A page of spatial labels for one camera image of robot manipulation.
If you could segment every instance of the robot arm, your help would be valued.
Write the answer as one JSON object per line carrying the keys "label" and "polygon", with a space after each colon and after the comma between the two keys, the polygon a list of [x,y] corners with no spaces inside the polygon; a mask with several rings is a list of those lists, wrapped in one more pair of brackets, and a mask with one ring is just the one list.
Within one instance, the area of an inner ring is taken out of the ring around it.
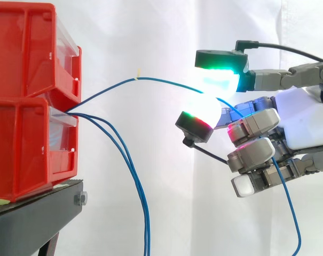
{"label": "robot arm", "polygon": [[[288,71],[248,71],[247,55],[243,51],[260,46],[285,48],[319,62]],[[232,180],[237,196],[249,196],[281,184],[272,157],[285,181],[323,170],[323,59],[284,46],[238,41],[232,52],[197,51],[195,66],[228,69],[238,74],[237,92],[284,90],[276,97],[261,97],[238,104],[235,109],[244,118],[232,108],[222,109],[220,120],[213,129],[184,113],[176,123],[185,133],[187,140],[184,141],[192,141],[188,145],[207,142],[214,129],[228,127],[229,137],[237,148],[228,154],[226,163],[232,172],[240,174]],[[311,94],[302,87],[307,87]],[[297,154],[307,155],[302,160],[293,159]]]}
{"label": "robot arm", "polygon": [[[319,84],[323,95],[323,63],[301,65],[290,68],[289,72],[260,70],[255,74],[255,90],[276,91]],[[278,161],[285,181],[323,171],[323,145],[296,150],[287,146],[284,130],[276,127],[280,122],[274,114],[277,113],[276,97],[245,102],[237,105],[237,109],[249,116],[238,119],[233,110],[223,109],[223,118],[216,127],[225,127],[230,120],[233,122],[229,124],[228,134],[237,149],[228,155],[227,162],[232,172],[241,174],[232,180],[237,196],[249,196],[281,184],[276,168],[269,160],[272,156]],[[310,154],[302,160],[291,159],[302,153]]]}

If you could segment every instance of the red storage bin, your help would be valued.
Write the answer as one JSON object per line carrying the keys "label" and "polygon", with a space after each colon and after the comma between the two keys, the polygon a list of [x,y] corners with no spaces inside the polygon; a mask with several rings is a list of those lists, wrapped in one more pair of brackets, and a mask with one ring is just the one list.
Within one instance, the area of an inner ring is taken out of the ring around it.
{"label": "red storage bin", "polygon": [[0,2],[0,97],[81,101],[81,49],[47,3]]}
{"label": "red storage bin", "polygon": [[77,174],[78,120],[41,98],[0,98],[0,199],[45,191]]}

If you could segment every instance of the white backdrop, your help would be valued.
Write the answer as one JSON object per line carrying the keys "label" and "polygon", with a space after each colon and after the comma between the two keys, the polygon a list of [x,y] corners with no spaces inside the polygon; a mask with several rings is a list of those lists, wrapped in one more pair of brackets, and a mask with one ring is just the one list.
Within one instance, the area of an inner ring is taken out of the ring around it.
{"label": "white backdrop", "polygon": [[[237,39],[282,40],[323,56],[316,39],[323,16],[299,0],[51,2],[83,50],[83,99],[136,76],[138,68],[142,76],[191,84],[196,49],[231,50]],[[252,69],[279,68],[276,50],[248,53]],[[281,58],[285,68],[297,61]],[[182,145],[174,123],[189,95],[139,81],[77,110],[109,120],[126,141],[148,200],[152,255],[291,255],[297,238],[283,188],[237,198],[226,166]],[[236,94],[230,102],[262,95],[270,94]],[[221,156],[234,149],[224,130],[206,147]],[[56,255],[142,255],[143,212],[120,153],[87,121],[80,122],[79,148],[78,178],[89,201],[61,231]],[[323,255],[323,174],[288,187],[302,230],[301,255]]]}

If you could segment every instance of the blue wire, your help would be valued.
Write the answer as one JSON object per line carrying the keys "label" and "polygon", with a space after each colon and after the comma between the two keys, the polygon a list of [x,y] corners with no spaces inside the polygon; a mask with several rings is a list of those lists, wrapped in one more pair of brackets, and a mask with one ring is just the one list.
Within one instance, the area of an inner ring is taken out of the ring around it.
{"label": "blue wire", "polygon": [[[220,98],[217,98],[219,101],[223,102],[224,104],[227,104],[227,102],[225,102],[224,100],[220,99]],[[239,114],[241,117],[244,117],[244,115],[242,113],[240,113],[237,109],[235,109],[234,107],[232,107],[230,104],[227,104],[232,110],[234,110],[237,114]],[[288,200],[288,204],[289,204],[289,207],[290,207],[290,211],[292,212],[292,216],[293,216],[293,220],[294,220],[294,224],[295,224],[295,229],[296,229],[296,232],[298,234],[298,246],[295,250],[295,252],[293,253],[293,256],[297,255],[300,248],[301,248],[301,234],[300,234],[300,229],[299,229],[299,224],[298,224],[298,221],[296,219],[296,215],[295,215],[295,211],[294,211],[294,207],[293,207],[293,204],[292,204],[292,200],[290,199],[290,195],[289,195],[289,191],[288,191],[288,188],[287,188],[287,185],[286,185],[286,182],[285,182],[285,179],[283,178],[282,176],[282,173],[280,171],[280,168],[279,168],[279,165],[277,163],[277,161],[275,160],[274,157],[272,157],[272,160],[273,160],[273,164],[275,166],[275,168],[277,169],[278,171],[278,175],[280,176],[280,179],[281,179],[281,182],[282,182],[282,185],[283,185],[283,188],[285,189],[285,192],[286,192],[286,196],[287,196],[287,200]]]}
{"label": "blue wire", "polygon": [[[189,89],[191,91],[194,91],[194,92],[198,92],[198,93],[203,93],[202,91],[199,91],[195,88],[192,88],[192,87],[189,87],[187,85],[183,85],[183,84],[178,84],[178,83],[175,83],[175,82],[171,82],[171,81],[168,81],[168,80],[163,80],[163,79],[158,79],[158,78],[152,78],[152,77],[138,77],[138,78],[131,78],[131,79],[128,79],[128,80],[124,80],[118,84],[115,84],[111,87],[108,87],[107,89],[104,89],[96,94],[94,94],[93,96],[87,98],[86,100],[82,101],[81,103],[75,105],[74,107],[70,108],[69,110],[67,110],[66,112],[69,112],[71,111],[72,109],[74,108],[77,108],[81,105],[83,105],[84,103],[92,100],[93,98],[113,89],[113,88],[116,88],[122,84],[125,84],[125,83],[128,83],[128,82],[133,82],[133,81],[137,81],[137,80],[150,80],[150,81],[156,81],[156,82],[161,82],[161,83],[167,83],[167,84],[171,84],[171,85],[175,85],[175,86],[178,86],[178,87],[182,87],[182,88],[185,88],[185,89]],[[239,112],[236,108],[234,108],[233,106],[231,106],[228,102],[226,102],[225,100],[223,99],[220,99],[220,98],[217,98],[217,100],[219,100],[220,102],[226,104],[227,106],[229,106],[232,110],[234,110],[238,115],[240,115],[241,117],[244,117],[244,115]],[[296,219],[296,215],[295,215],[295,211],[294,211],[294,208],[293,208],[293,204],[292,204],[292,200],[290,199],[290,195],[289,195],[289,192],[288,192],[288,189],[287,189],[287,186],[286,186],[286,182],[281,174],[281,171],[279,169],[279,165],[278,163],[276,162],[275,158],[272,157],[272,160],[273,160],[273,164],[275,166],[275,168],[277,169],[278,171],[278,175],[280,176],[280,179],[281,179],[281,182],[282,182],[282,185],[283,185],[283,188],[285,189],[285,192],[286,192],[286,196],[287,196],[287,200],[288,200],[288,203],[289,203],[289,207],[290,207],[290,210],[292,212],[292,216],[293,216],[293,220],[294,220],[294,224],[295,224],[295,228],[296,228],[296,232],[297,232],[297,235],[298,235],[298,246],[297,246],[297,249],[295,250],[293,256],[295,256],[296,254],[298,254],[299,250],[300,250],[300,247],[301,247],[301,234],[300,234],[300,230],[299,230],[299,225],[297,223],[297,219]]]}
{"label": "blue wire", "polygon": [[[129,170],[130,170],[130,172],[132,174],[132,177],[134,179],[134,182],[135,182],[135,185],[136,185],[136,188],[137,188],[140,200],[141,200],[141,204],[142,204],[142,207],[143,207],[143,210],[144,210],[144,216],[145,216],[144,255],[146,255],[146,253],[147,253],[147,255],[150,256],[151,255],[151,243],[150,243],[151,232],[150,232],[149,210],[148,210],[147,200],[146,200],[146,196],[145,196],[144,190],[142,188],[142,185],[140,183],[140,180],[139,180],[139,178],[137,176],[135,167],[133,165],[133,161],[132,161],[132,159],[130,157],[128,148],[127,148],[126,144],[124,143],[122,137],[119,135],[118,131],[115,129],[115,127],[111,123],[109,123],[108,121],[106,121],[106,120],[104,120],[102,118],[99,118],[97,116],[91,116],[91,115],[87,115],[87,114],[82,114],[82,113],[69,113],[69,115],[83,117],[83,118],[89,120],[91,123],[93,123],[97,127],[99,127],[114,142],[116,147],[121,152],[121,154],[122,154],[128,168],[129,168]],[[100,121],[106,123],[114,131],[114,133],[117,135],[120,142],[122,143],[122,145],[124,147],[124,150],[125,150],[125,152],[126,152],[126,154],[128,156],[128,159],[127,159],[126,155],[124,154],[124,152],[123,152],[122,148],[120,147],[120,145],[116,142],[116,140],[101,125],[99,125],[97,122],[92,120],[92,118],[100,120]]]}
{"label": "blue wire", "polygon": [[[108,121],[106,121],[105,119],[103,118],[100,118],[100,117],[97,117],[97,116],[92,116],[92,115],[88,115],[88,114],[83,114],[83,113],[68,113],[69,115],[84,115],[84,116],[87,116],[87,117],[90,117],[92,119],[96,119],[96,120],[99,120],[105,124],[107,124],[113,131],[114,133],[116,134],[116,136],[118,137],[119,141],[121,142],[123,148],[124,148],[124,151],[128,157],[128,160],[129,160],[129,163],[131,164],[131,167],[135,173],[135,175],[137,176],[137,173],[136,173],[136,169],[135,169],[135,166],[134,166],[134,163],[133,163],[133,160],[130,156],[130,153],[129,153],[129,150],[126,146],[126,144],[124,143],[122,137],[120,136],[119,132],[116,130],[116,128]],[[144,255],[147,252],[148,255],[150,254],[150,251],[151,251],[151,231],[150,231],[150,220],[149,220],[149,210],[148,210],[148,205],[147,205],[147,200],[146,200],[146,196],[145,196],[145,193],[144,193],[144,190],[142,188],[142,185],[139,181],[139,187],[140,187],[140,190],[141,190],[141,194],[143,195],[143,208],[144,208],[144,217],[145,217],[145,251],[144,251]]]}
{"label": "blue wire", "polygon": [[184,84],[178,84],[178,83],[175,83],[175,82],[171,82],[171,81],[167,81],[167,80],[163,80],[163,79],[158,79],[158,78],[153,78],[153,77],[138,77],[138,78],[131,78],[131,79],[127,79],[127,80],[124,80],[118,84],[115,84],[113,86],[110,86],[108,87],[107,89],[104,89],[96,94],[94,94],[93,96],[87,98],[86,100],[83,100],[81,103],[73,106],[72,108],[69,108],[67,111],[65,112],[69,112],[81,105],[83,105],[84,103],[87,103],[88,101],[92,100],[93,98],[97,97],[97,96],[100,96],[101,94],[107,92],[107,91],[110,91],[111,89],[113,88],[116,88],[122,84],[125,84],[125,83],[128,83],[128,82],[133,82],[133,81],[137,81],[137,80],[150,80],[150,81],[156,81],[156,82],[161,82],[161,83],[166,83],[166,84],[172,84],[172,85],[175,85],[175,86],[178,86],[178,87],[182,87],[182,88],[185,88],[185,89],[188,89],[188,90],[191,90],[191,91],[194,91],[194,92],[199,92],[199,93],[203,93],[202,91],[199,91],[195,88],[192,88],[192,87],[189,87],[187,85],[184,85]]}

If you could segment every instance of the metal bolt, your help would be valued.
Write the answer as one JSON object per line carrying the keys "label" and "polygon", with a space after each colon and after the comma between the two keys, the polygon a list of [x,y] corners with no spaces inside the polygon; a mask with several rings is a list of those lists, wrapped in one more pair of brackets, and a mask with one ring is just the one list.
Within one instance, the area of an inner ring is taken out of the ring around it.
{"label": "metal bolt", "polygon": [[86,205],[88,202],[88,193],[82,191],[78,194],[78,205]]}

